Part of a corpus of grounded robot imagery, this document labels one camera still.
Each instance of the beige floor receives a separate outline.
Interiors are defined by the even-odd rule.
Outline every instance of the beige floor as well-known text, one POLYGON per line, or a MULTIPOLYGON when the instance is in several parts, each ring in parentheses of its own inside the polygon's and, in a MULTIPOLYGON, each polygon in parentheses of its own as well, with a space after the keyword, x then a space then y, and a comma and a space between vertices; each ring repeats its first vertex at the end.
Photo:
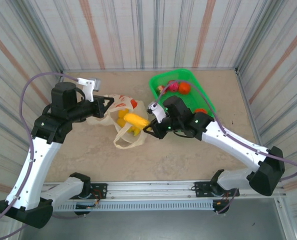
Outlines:
MULTIPOLYGON (((144 101, 153 100, 149 80, 161 71, 71 73, 74 77, 102 79, 98 95, 121 94, 144 101)), ((232 70, 194 71, 222 123, 249 141, 253 132, 232 70)), ((218 169, 245 166, 221 149, 169 133, 163 140, 148 136, 144 145, 115 148, 113 126, 74 123, 47 174, 47 182, 62 182, 79 172, 92 181, 155 181, 210 179, 218 169)))

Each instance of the white plastic bag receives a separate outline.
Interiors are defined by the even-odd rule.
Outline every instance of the white plastic bag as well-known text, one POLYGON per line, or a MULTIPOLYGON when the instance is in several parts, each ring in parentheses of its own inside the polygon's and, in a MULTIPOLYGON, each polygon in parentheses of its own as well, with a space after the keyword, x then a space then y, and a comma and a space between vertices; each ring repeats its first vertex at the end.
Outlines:
POLYGON ((119 149, 130 149, 134 148, 136 146, 142 145, 147 137, 147 134, 143 132, 143 130, 140 131, 140 133, 137 136, 133 136, 133 133, 128 133, 128 129, 132 126, 130 123, 126 123, 124 127, 120 127, 116 121, 119 118, 119 110, 128 109, 129 113, 135 113, 142 118, 148 119, 149 116, 147 114, 146 108, 144 106, 144 103, 142 101, 134 100, 133 98, 129 96, 124 95, 105 95, 105 97, 114 98, 114 103, 108 108, 106 113, 104 114, 104 118, 96 118, 96 117, 89 117, 86 119, 87 123, 90 125, 114 125, 115 129, 117 131, 117 135, 113 141, 113 144, 115 147, 119 149), (124 140, 130 145, 127 146, 121 146, 117 144, 118 140, 124 140))

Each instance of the green plastic basket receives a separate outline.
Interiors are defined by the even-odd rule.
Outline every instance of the green plastic basket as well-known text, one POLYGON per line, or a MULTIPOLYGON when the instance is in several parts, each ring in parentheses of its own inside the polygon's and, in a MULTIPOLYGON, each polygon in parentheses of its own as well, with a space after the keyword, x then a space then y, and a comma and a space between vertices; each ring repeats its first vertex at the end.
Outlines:
MULTIPOLYGON (((195 78, 194 74, 190 70, 185 68, 180 68, 173 71, 165 72, 151 78, 151 80, 149 81, 149 86, 151 91, 153 92, 155 99, 158 99, 158 96, 159 96, 159 94, 157 93, 158 86, 160 85, 166 86, 168 82, 171 80, 185 80, 194 84, 204 94, 204 96, 212 106, 213 110, 216 111, 213 103, 210 101, 208 95, 204 92, 203 88, 195 78)), ((204 99, 198 93, 198 91, 196 91, 193 87, 191 87, 190 93, 186 95, 181 94, 179 92, 167 91, 161 97, 158 104, 163 106, 164 100, 166 100, 171 96, 177 96, 181 98, 184 101, 185 105, 192 111, 192 113, 194 113, 196 109, 205 109, 208 115, 210 115, 211 117, 214 117, 207 103, 204 101, 204 99)))

